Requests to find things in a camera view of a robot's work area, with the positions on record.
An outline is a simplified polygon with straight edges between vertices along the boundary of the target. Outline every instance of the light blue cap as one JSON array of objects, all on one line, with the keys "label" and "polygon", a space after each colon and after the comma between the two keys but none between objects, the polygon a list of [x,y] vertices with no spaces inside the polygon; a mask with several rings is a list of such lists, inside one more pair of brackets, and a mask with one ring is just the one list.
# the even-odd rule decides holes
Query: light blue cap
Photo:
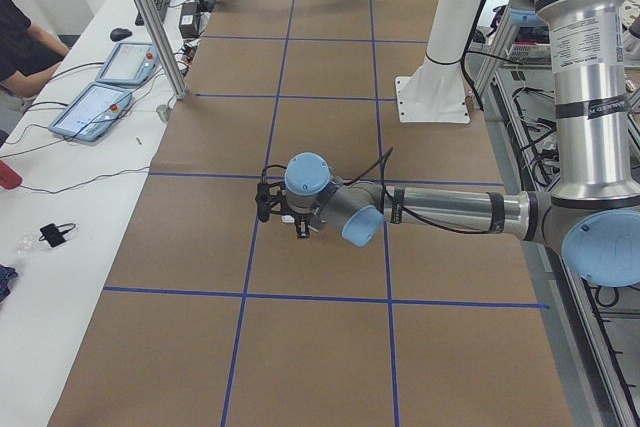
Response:
[{"label": "light blue cap", "polygon": [[608,210],[583,219],[562,242],[562,259],[596,285],[640,282],[640,212]]},{"label": "light blue cap", "polygon": [[303,152],[289,161],[284,173],[287,190],[295,195],[316,195],[331,180],[327,162],[318,154]]},{"label": "light blue cap", "polygon": [[542,27],[547,25],[533,10],[511,8],[511,22],[518,27]]},{"label": "light blue cap", "polygon": [[342,228],[342,238],[356,247],[364,247],[369,243],[382,225],[384,216],[373,205],[367,205],[353,214]]}]

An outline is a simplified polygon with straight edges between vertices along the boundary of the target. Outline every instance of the computer mouse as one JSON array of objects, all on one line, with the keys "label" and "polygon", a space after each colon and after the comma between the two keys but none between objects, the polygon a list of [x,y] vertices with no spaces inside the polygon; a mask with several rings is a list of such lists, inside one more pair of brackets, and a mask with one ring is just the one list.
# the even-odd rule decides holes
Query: computer mouse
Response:
[{"label": "computer mouse", "polygon": [[132,32],[129,29],[123,29],[121,27],[118,27],[111,31],[109,38],[114,42],[118,42],[122,39],[126,39],[127,37],[130,37],[131,34]]}]

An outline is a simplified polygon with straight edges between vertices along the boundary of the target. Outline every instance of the red cylinder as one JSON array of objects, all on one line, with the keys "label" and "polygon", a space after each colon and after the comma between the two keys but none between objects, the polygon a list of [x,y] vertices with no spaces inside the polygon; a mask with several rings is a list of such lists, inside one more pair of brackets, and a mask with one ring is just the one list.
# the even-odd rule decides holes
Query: red cylinder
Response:
[{"label": "red cylinder", "polygon": [[22,177],[0,160],[0,187],[15,189],[22,183]]}]

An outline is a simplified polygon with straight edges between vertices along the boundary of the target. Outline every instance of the white desk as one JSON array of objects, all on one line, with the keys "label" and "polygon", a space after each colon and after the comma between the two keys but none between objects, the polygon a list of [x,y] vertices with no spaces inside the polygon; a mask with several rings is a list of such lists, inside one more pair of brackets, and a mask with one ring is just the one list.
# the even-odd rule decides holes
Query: white desk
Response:
[{"label": "white desk", "polygon": [[[174,51],[182,45],[180,9],[169,9],[164,21]],[[108,0],[64,60],[60,71],[106,59],[113,48],[114,27],[133,31],[127,40],[148,41],[144,27],[134,26],[132,0]],[[75,71],[51,82],[37,101],[71,101],[98,72]],[[151,83],[134,95],[144,95]],[[156,107],[172,95],[166,77],[131,114],[92,145],[61,142],[5,161],[23,184],[57,190],[100,174],[149,165],[165,124]],[[37,111],[22,118],[9,142],[28,124],[47,126],[59,110]],[[58,140],[44,129],[31,128],[18,145],[5,145],[0,157]],[[19,277],[11,295],[0,303],[0,427],[46,425],[64,387],[91,314],[146,179],[146,173],[124,174],[61,194],[0,189],[0,263],[14,267]],[[21,254],[25,233],[39,233],[48,223],[74,222],[77,235],[47,251]]]}]

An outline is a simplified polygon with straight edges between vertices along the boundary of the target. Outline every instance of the blue tablet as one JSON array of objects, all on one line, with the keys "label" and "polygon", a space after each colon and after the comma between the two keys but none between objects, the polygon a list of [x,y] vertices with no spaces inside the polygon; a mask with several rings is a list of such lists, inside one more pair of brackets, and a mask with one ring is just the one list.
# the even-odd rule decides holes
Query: blue tablet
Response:
[{"label": "blue tablet", "polygon": [[93,142],[124,114],[131,103],[131,91],[93,82],[49,125],[55,134],[73,140]]},{"label": "blue tablet", "polygon": [[150,43],[118,42],[98,72],[96,82],[136,87],[149,78],[156,66],[157,51]]}]

